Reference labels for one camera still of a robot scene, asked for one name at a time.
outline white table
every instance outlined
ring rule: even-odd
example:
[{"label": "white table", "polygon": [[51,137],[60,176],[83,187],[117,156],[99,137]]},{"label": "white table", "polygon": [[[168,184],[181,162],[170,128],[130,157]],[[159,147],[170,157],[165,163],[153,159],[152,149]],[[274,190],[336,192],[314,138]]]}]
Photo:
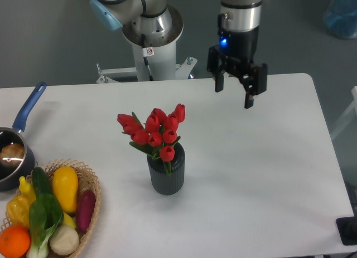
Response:
[{"label": "white table", "polygon": [[[32,88],[0,89],[0,126],[11,126]],[[144,154],[129,146],[118,113],[145,121],[186,105],[178,134],[183,188],[152,188]],[[24,137],[40,164],[72,158],[92,167],[102,208],[81,257],[292,257],[352,252],[335,220],[353,212],[312,82],[272,75],[245,110],[244,89],[212,79],[49,86]],[[0,193],[0,212],[13,191]]]}]

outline pan handle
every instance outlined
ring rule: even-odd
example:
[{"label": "pan handle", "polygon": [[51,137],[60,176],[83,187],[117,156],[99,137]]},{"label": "pan handle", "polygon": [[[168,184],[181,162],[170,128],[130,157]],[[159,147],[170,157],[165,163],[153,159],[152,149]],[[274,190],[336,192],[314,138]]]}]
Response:
[{"label": "pan handle", "polygon": [[47,85],[44,82],[37,84],[35,89],[32,91],[31,95],[28,97],[20,111],[17,113],[15,121],[13,122],[12,128],[17,131],[25,131],[27,117],[35,106],[36,102],[45,91]]}]

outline saucepan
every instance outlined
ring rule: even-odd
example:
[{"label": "saucepan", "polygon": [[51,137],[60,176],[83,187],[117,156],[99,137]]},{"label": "saucepan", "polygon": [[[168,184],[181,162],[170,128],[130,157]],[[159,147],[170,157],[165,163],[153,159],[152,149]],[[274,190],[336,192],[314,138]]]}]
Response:
[{"label": "saucepan", "polygon": [[18,187],[19,177],[27,176],[35,167],[33,152],[21,133],[25,131],[30,111],[46,87],[44,82],[37,84],[18,112],[12,128],[0,127],[0,191]]}]

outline bok choy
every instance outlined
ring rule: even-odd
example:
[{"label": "bok choy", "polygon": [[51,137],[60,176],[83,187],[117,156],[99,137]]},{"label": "bok choy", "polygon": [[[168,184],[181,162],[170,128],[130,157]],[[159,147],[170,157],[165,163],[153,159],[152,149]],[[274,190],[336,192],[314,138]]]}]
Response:
[{"label": "bok choy", "polygon": [[30,206],[31,247],[27,258],[45,258],[49,254],[48,241],[63,221],[61,207],[52,194],[42,193]]}]

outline garlic bulb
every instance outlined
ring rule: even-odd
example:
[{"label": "garlic bulb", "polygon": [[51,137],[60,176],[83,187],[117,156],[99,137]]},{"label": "garlic bulb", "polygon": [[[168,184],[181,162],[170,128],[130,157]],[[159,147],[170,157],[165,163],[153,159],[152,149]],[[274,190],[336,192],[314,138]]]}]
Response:
[{"label": "garlic bulb", "polygon": [[74,252],[79,245],[77,231],[67,225],[59,226],[50,238],[51,249],[58,255],[68,255]]}]

